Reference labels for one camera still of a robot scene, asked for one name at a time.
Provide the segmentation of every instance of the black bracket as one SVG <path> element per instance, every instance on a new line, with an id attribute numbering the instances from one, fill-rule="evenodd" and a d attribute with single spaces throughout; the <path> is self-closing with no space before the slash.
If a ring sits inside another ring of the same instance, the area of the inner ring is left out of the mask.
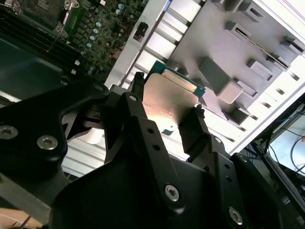
<path id="1" fill-rule="evenodd" d="M 54 175 L 66 155 L 66 138 L 79 111 L 108 94 L 106 86 L 88 80 L 0 109 L 0 171 Z"/>

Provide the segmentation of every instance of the wooden surface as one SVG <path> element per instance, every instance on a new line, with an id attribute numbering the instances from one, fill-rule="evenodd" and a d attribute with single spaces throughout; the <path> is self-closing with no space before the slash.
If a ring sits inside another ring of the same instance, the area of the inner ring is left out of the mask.
<path id="1" fill-rule="evenodd" d="M 0 208 L 0 229 L 18 228 L 29 215 L 19 210 Z M 25 229 L 41 228 L 42 225 L 35 219 L 30 219 Z"/>

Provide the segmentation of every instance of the metal screw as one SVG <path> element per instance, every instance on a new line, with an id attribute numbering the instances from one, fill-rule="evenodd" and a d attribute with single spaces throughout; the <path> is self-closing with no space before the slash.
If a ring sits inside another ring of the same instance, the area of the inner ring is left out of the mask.
<path id="1" fill-rule="evenodd" d="M 240 158 L 241 158 L 245 163 L 247 163 L 247 158 L 246 158 L 245 155 L 241 154 L 241 155 L 240 155 Z"/>
<path id="2" fill-rule="evenodd" d="M 243 224 L 242 216 L 233 207 L 229 207 L 229 214 L 230 214 L 231 218 L 233 219 L 233 221 L 235 223 L 237 223 L 238 225 L 242 225 Z"/>
<path id="3" fill-rule="evenodd" d="M 220 140 L 218 137 L 214 137 L 214 139 L 216 140 L 216 142 L 217 142 L 218 144 L 221 144 L 221 140 Z"/>
<path id="4" fill-rule="evenodd" d="M 37 139 L 37 145 L 40 149 L 53 150 L 57 147 L 58 141 L 50 135 L 43 135 Z"/>
<path id="5" fill-rule="evenodd" d="M 100 85 L 98 85 L 96 83 L 94 84 L 94 87 L 95 87 L 95 89 L 97 89 L 99 91 L 103 91 L 104 90 L 102 86 L 100 86 Z"/>
<path id="6" fill-rule="evenodd" d="M 173 185 L 165 186 L 165 194 L 173 202 L 176 202 L 179 200 L 179 192 Z"/>
<path id="7" fill-rule="evenodd" d="M 0 126 L 0 139 L 12 139 L 18 135 L 18 130 L 11 125 Z"/>
<path id="8" fill-rule="evenodd" d="M 130 98 L 131 100 L 137 101 L 137 98 L 134 97 L 133 95 L 130 95 L 129 98 Z"/>

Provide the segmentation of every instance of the motherboard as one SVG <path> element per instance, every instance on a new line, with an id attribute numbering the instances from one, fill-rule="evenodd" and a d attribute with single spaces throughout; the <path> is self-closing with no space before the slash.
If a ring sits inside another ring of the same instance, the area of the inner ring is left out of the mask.
<path id="1" fill-rule="evenodd" d="M 105 82 L 139 19 L 142 0 L 0 0 L 0 37 L 72 79 Z"/>

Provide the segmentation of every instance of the capacitor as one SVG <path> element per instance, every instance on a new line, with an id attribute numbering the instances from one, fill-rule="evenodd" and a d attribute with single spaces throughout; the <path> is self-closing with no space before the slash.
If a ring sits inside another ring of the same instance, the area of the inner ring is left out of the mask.
<path id="1" fill-rule="evenodd" d="M 117 9 L 117 10 L 115 11 L 115 13 L 116 13 L 117 15 L 120 15 L 120 14 L 122 14 L 122 11 L 121 11 L 120 9 Z"/>
<path id="2" fill-rule="evenodd" d="M 79 34 L 83 34 L 83 33 L 84 33 L 84 30 L 82 30 L 81 28 L 78 28 L 78 29 L 77 29 L 77 32 L 78 32 Z"/>
<path id="3" fill-rule="evenodd" d="M 75 34 L 75 38 L 80 40 L 81 39 L 81 35 L 79 33 Z"/>
<path id="4" fill-rule="evenodd" d="M 96 26 L 97 28 L 100 28 L 100 27 L 102 26 L 102 24 L 101 24 L 100 22 L 97 22 L 97 23 L 95 23 L 95 26 Z"/>
<path id="5" fill-rule="evenodd" d="M 84 23 L 80 23 L 80 25 L 79 25 L 79 27 L 81 28 L 81 29 L 85 29 L 86 28 L 86 25 L 84 24 Z"/>
<path id="6" fill-rule="evenodd" d="M 123 9 L 125 8 L 124 4 L 122 4 L 122 3 L 120 3 L 120 4 L 118 5 L 118 7 L 119 7 L 120 10 L 123 10 Z"/>

